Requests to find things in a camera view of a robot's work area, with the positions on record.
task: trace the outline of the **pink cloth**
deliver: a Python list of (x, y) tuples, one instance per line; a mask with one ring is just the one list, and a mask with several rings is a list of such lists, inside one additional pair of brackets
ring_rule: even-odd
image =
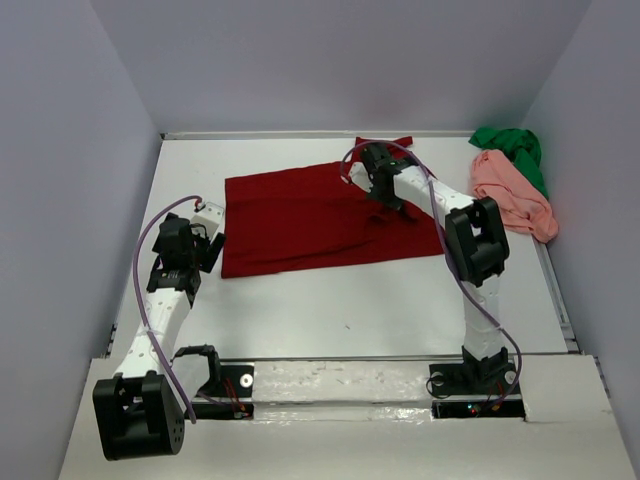
[(505, 228), (531, 233), (547, 243), (558, 234), (551, 205), (500, 150), (485, 150), (471, 165), (471, 185), (478, 198), (491, 197), (500, 207)]

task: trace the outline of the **crumpled fabric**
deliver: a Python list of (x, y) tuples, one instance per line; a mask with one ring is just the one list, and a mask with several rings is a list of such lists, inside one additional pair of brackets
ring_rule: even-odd
[(542, 150), (540, 142), (531, 130), (509, 128), (496, 130), (482, 127), (469, 139), (469, 143), (483, 150), (498, 149), (506, 155), (518, 171), (544, 198), (549, 199), (549, 192), (544, 184), (540, 171)]
[(558, 234), (551, 205), (500, 150), (485, 150), (471, 164), (477, 198), (491, 197), (500, 207), (505, 228), (530, 233), (547, 243)]

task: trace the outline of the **wire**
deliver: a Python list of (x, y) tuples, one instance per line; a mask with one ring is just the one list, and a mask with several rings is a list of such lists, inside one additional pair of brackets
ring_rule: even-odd
[(215, 400), (213, 397), (210, 397), (209, 395), (207, 395), (204, 392), (198, 392), (196, 394), (198, 397), (203, 398), (204, 400), (206, 400), (207, 402), (211, 403), (212, 405), (220, 405), (223, 407), (228, 407), (229, 404), (228, 403), (224, 403), (224, 402), (219, 402), (218, 400)]
[(491, 400), (491, 396), (493, 395), (493, 387), (489, 388), (489, 395), (487, 395), (487, 399), (482, 403), (482, 405), (480, 406), (481, 410), (484, 410), (484, 407), (487, 403), (489, 403), (489, 400)]
[(520, 374), (522, 373), (522, 352), (520, 351), (520, 347), (518, 346), (516, 341), (513, 339), (513, 337), (502, 327), (500, 322), (493, 315), (491, 315), (491, 313), (487, 311), (482, 305), (480, 305), (480, 303), (478, 303), (478, 301), (475, 298), (473, 298), (473, 295), (471, 295), (471, 293), (467, 290), (467, 288), (462, 283), (462, 280), (460, 280), (460, 275), (458, 274), (458, 270), (456, 269), (455, 264), (453, 262), (453, 256), (449, 251), (449, 247), (447, 246), (447, 242), (445, 241), (445, 238), (444, 238), (444, 231), (442, 229), (442, 225), (440, 224), (440, 216), (438, 215), (436, 194), (433, 189), (433, 183), (432, 183), (433, 179), (435, 179), (436, 177), (435, 175), (433, 175), (431, 170), (429, 170), (427, 166), (424, 163), (422, 163), (422, 161), (411, 150), (395, 142), (389, 142), (388, 140), (367, 140), (365, 142), (362, 142), (350, 148), (349, 151), (342, 158), (342, 161), (340, 162), (340, 176), (342, 177), (342, 179), (347, 181), (347, 183), (353, 183), (351, 182), (351, 179), (345, 178), (344, 165), (346, 164), (347, 159), (349, 158), (349, 155), (351, 155), (356, 149), (362, 148), (363, 146), (368, 145), (370, 143), (383, 143), (385, 145), (391, 145), (401, 150), (402, 152), (406, 153), (412, 160), (414, 160), (418, 164), (418, 166), (420, 167), (420, 170), (422, 171), (422, 173), (424, 174), (427, 180), (427, 183), (429, 184), (429, 197), (431, 200), (431, 210), (433, 211), (433, 219), (436, 224), (436, 232), (438, 232), (438, 240), (440, 241), (440, 246), (444, 251), (444, 257), (445, 257), (445, 261), (447, 262), (447, 267), (449, 267), (449, 271), (453, 275), (453, 278), (456, 281), (458, 288), (462, 291), (462, 294), (469, 300), (469, 302), (471, 302), (471, 304), (474, 307), (476, 307), (486, 317), (487, 320), (489, 320), (489, 322), (494, 327), (496, 327), (497, 330), (500, 331), (500, 333), (502, 333), (502, 335), (504, 335), (504, 337), (509, 341), (509, 343), (513, 345), (513, 349), (515, 350), (515, 353), (516, 353), (516, 358), (518, 359), (516, 376), (513, 379), (513, 382), (511, 383), (507, 391), (504, 392), (504, 394), (502, 394), (497, 400), (495, 400), (494, 402), (490, 403), (487, 406), (487, 408), (492, 408), (493, 406), (499, 403), (502, 403), (505, 398), (511, 395), (515, 390), (516, 386), (518, 385), (518, 382), (520, 381)]
[(231, 390), (229, 390), (229, 385), (227, 385), (227, 382), (224, 381), (224, 382), (222, 382), (222, 386), (224, 387), (225, 391), (227, 392), (227, 398), (229, 399), (229, 402), (231, 404), (231, 411), (233, 413), (236, 413), (236, 404), (233, 403), (233, 395), (231, 395)]
[(147, 317), (147, 312), (144, 308), (144, 300), (142, 298), (142, 289), (140, 288), (140, 276), (138, 274), (138, 262), (140, 259), (140, 251), (142, 250), (142, 244), (144, 243), (144, 239), (149, 234), (149, 231), (151, 230), (153, 225), (158, 220), (160, 220), (164, 215), (166, 215), (172, 208), (175, 208), (178, 205), (188, 202), (189, 200), (195, 200), (196, 205), (198, 205), (199, 203), (202, 202), (202, 197), (200, 197), (199, 195), (189, 195), (187, 197), (181, 198), (180, 200), (176, 200), (168, 207), (165, 207), (164, 209), (162, 209), (160, 213), (158, 213), (155, 217), (153, 217), (149, 221), (147, 226), (144, 227), (144, 230), (142, 230), (142, 233), (140, 234), (140, 238), (138, 238), (138, 243), (136, 244), (136, 248), (133, 252), (133, 288), (136, 292), (136, 301), (138, 302), (138, 310), (140, 310), (140, 317), (142, 318), (142, 324), (147, 329), (147, 336), (149, 337), (149, 340), (151, 341), (151, 345), (153, 345), (153, 348), (155, 349), (156, 354), (158, 355), (158, 360), (160, 360), (160, 364), (164, 368), (165, 372), (169, 376), (169, 379), (171, 380), (171, 383), (173, 383), (173, 386), (178, 392), (178, 395), (180, 395), (180, 398), (185, 404), (185, 407), (187, 408), (187, 413), (189, 415), (189, 420), (191, 420), (191, 423), (196, 423), (196, 413), (193, 410), (191, 399), (187, 395), (187, 392), (184, 391), (184, 388), (182, 388), (182, 385), (180, 385), (180, 382), (178, 381), (178, 378), (176, 377), (175, 373), (173, 373), (173, 370), (171, 369), (171, 363), (169, 363), (169, 360), (167, 360), (167, 357), (165, 356), (164, 352), (162, 351), (162, 348), (160, 347), (160, 342), (158, 342), (158, 339), (156, 338), (155, 333), (153, 333), (153, 330), (149, 326), (149, 318)]
[(227, 385), (229, 386), (229, 390), (231, 391), (231, 394), (233, 396), (233, 400), (235, 400), (236, 405), (238, 405), (238, 407), (240, 407), (240, 410), (242, 410), (243, 412), (246, 410), (244, 403), (242, 403), (240, 401), (240, 399), (238, 398), (238, 394), (236, 393), (236, 389), (233, 387), (233, 383), (231, 382), (231, 380), (229, 378), (225, 379), (227, 382)]
[[(500, 390), (500, 396), (504, 396), (504, 388), (502, 388), (502, 383), (500, 382), (500, 380), (498, 380), (498, 390)], [(500, 400), (500, 403), (494, 405), (491, 408), (498, 410), (502, 406), (502, 402), (504, 402), (504, 399)]]

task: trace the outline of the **screw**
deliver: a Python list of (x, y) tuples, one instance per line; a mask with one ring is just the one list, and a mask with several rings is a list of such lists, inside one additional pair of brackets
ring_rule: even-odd
[(511, 385), (515, 379), (516, 379), (516, 372), (514, 371), (510, 370), (504, 374), (504, 381), (507, 382), (509, 385)]
[(240, 386), (242, 388), (249, 388), (251, 385), (253, 385), (253, 377), (251, 375), (245, 373), (240, 377)]

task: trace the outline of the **green cloth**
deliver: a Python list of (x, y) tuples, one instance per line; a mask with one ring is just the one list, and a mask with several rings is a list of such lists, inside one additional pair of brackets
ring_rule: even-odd
[(501, 150), (531, 185), (544, 195), (544, 198), (549, 199), (540, 171), (540, 142), (533, 132), (519, 128), (496, 130), (482, 127), (476, 130), (469, 143), (483, 150)]

